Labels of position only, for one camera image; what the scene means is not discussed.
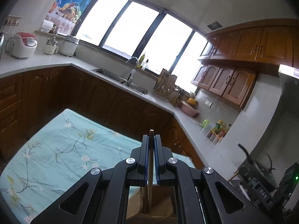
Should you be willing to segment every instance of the countertop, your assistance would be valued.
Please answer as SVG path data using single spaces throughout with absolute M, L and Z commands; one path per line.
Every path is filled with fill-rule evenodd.
M 215 161 L 215 154 L 217 154 L 216 152 L 213 154 L 212 158 L 209 157 L 211 155 L 210 153 L 213 151 L 214 144 L 209 141 L 209 139 L 207 139 L 205 133 L 201 132 L 202 128 L 197 124 L 198 122 L 194 118 L 189 117 L 179 108 L 172 106 L 167 101 L 158 99 L 151 94 L 144 95 L 104 75 L 93 72 L 92 69 L 97 69 L 99 68 L 99 66 L 90 64 L 86 61 L 77 59 L 75 57 L 66 57 L 60 54 L 46 55 L 43 52 L 35 52 L 32 57 L 27 59 L 17 59 L 9 56 L 8 54 L 4 54 L 0 61 L 0 78 L 35 69 L 68 65 L 74 66 L 94 77 L 97 77 L 111 85 L 114 85 L 115 87 L 118 87 L 140 99 L 143 99 L 146 102 L 149 102 L 173 114 L 175 119 L 178 121 L 183 131 L 185 132 L 186 136 L 194 146 L 203 164 L 205 166 L 214 168 L 225 179 L 228 179 L 237 169 L 229 161 L 225 161 L 224 159 L 222 159 L 221 156 L 219 156 L 219 158 L 217 158 L 217 161 Z

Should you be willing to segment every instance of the sink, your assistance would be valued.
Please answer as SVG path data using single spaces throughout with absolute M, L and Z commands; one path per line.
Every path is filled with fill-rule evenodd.
M 124 86 L 127 86 L 127 87 L 129 87 L 129 88 L 131 88 L 131 89 L 133 89 L 133 90 L 135 90 L 137 92 L 140 92 L 140 93 L 143 93 L 143 94 L 147 94 L 147 90 L 146 89 L 144 89 L 142 87 L 138 87 L 134 83 L 126 83 L 127 82 L 126 79 L 124 79 L 124 78 L 122 78 L 122 77 L 120 77 L 120 76 L 112 73 L 111 71 L 107 71 L 106 69 L 102 69 L 102 68 L 101 69 L 95 69 L 95 70 L 92 70 L 92 71 L 100 73 L 100 74 L 102 74 L 102 75 L 104 75 L 106 77 L 109 77 L 109 78 L 117 81 L 117 82 L 120 82 Z

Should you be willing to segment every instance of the power outlet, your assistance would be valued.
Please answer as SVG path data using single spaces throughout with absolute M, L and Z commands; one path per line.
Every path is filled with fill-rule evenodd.
M 210 108 L 212 106 L 212 102 L 210 102 L 209 100 L 206 100 L 206 102 L 204 103 L 205 106 L 207 106 L 208 108 Z
M 5 25 L 18 26 L 21 22 L 21 19 L 21 17 L 8 16 L 7 20 L 5 21 Z

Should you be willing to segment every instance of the rice cooker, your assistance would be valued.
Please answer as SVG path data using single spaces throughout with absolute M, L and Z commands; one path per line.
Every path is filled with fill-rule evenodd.
M 18 32 L 12 40 L 11 55 L 17 58 L 31 57 L 37 47 L 37 39 L 30 33 Z
M 66 56 L 73 56 L 78 44 L 79 39 L 74 36 L 67 35 L 59 47 L 59 53 Z

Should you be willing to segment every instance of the window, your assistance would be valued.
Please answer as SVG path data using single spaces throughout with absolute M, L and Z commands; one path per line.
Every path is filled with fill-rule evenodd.
M 107 29 L 128 0 L 98 0 L 83 21 L 76 38 L 99 45 Z
M 147 68 L 160 74 L 163 68 L 169 70 L 179 54 L 192 29 L 167 14 L 145 46 Z
M 199 58 L 206 43 L 207 40 L 199 33 L 195 32 L 172 72 L 172 74 L 178 77 L 175 84 L 187 92 L 194 93 L 197 88 L 190 82 L 201 65 L 197 59 Z
M 122 52 L 117 54 L 125 53 L 125 57 L 130 58 L 158 14 L 151 8 L 132 2 L 114 26 L 103 48 L 113 48 Z

